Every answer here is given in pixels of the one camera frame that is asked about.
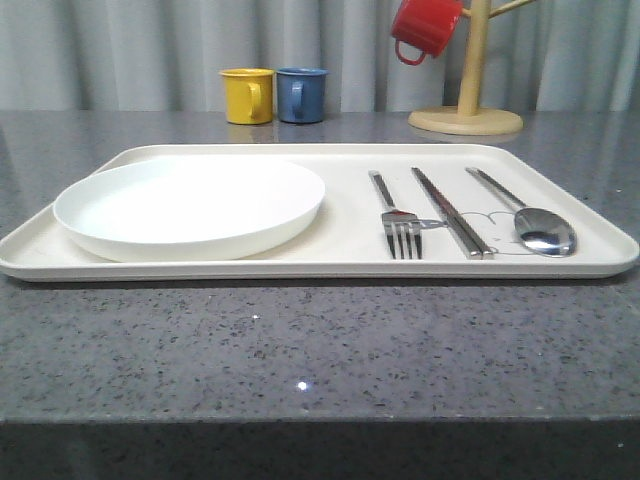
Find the wooden base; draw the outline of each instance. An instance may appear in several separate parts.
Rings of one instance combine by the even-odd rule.
[[[425,108],[411,112],[408,121],[422,130],[454,135],[503,135],[524,126],[519,115],[493,108],[480,108],[472,116],[458,114],[458,107]]]

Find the enamel mug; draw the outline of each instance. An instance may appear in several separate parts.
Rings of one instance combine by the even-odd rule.
[[[398,58],[407,65],[419,65],[427,55],[440,55],[461,13],[459,0],[403,0],[391,27]],[[421,50],[420,56],[412,60],[402,55],[402,42]]]
[[[227,121],[241,125],[273,120],[273,70],[233,68],[222,70],[227,101]]]
[[[279,69],[276,76],[278,118],[289,123],[321,122],[327,73],[320,68]]]

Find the countertop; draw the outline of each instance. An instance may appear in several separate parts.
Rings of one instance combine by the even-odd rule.
[[[238,126],[213,113],[0,112],[0,237],[131,147],[303,142],[494,145],[640,239],[640,112],[523,117],[518,134],[470,138],[416,130],[406,113]],[[624,421],[635,443],[611,442],[631,469],[639,364],[637,266],[595,280],[0,277],[0,424],[13,435],[21,425]]]

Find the red mug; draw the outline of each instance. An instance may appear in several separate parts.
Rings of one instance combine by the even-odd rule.
[[[427,55],[440,55],[456,28],[462,2],[459,0],[402,0],[391,27],[396,39],[396,55],[407,65],[419,65]],[[400,53],[400,42],[421,50],[410,60]]]

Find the fork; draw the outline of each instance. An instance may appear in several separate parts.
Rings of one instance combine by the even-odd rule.
[[[387,236],[391,255],[395,259],[422,258],[421,221],[415,213],[399,210],[389,193],[382,175],[377,170],[369,171],[373,184],[380,192],[387,211],[382,213],[382,225]]]

